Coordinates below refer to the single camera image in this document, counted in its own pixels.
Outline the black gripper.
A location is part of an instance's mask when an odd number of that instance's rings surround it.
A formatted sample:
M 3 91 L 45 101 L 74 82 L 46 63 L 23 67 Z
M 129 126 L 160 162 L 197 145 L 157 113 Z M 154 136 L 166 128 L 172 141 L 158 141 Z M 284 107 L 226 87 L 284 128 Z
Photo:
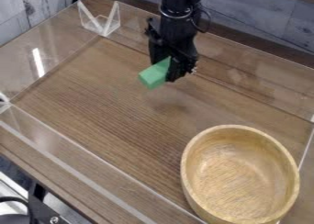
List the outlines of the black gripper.
M 206 33 L 212 16 L 202 6 L 192 6 L 184 14 L 160 7 L 161 17 L 148 18 L 149 50 L 152 63 L 172 56 L 166 81 L 174 83 L 188 73 L 194 73 L 200 53 L 194 44 L 197 34 Z

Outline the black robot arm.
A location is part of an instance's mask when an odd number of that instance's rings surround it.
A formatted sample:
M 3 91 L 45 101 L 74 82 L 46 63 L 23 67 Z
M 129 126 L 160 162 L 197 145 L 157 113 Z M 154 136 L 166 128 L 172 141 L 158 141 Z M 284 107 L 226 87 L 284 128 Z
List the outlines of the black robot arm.
M 142 77 L 156 73 L 150 82 L 164 84 L 197 71 L 200 53 L 194 39 L 198 33 L 209 31 L 212 15 L 202 0 L 162 0 L 158 11 L 160 17 L 148 18 L 145 34 L 153 66 Z

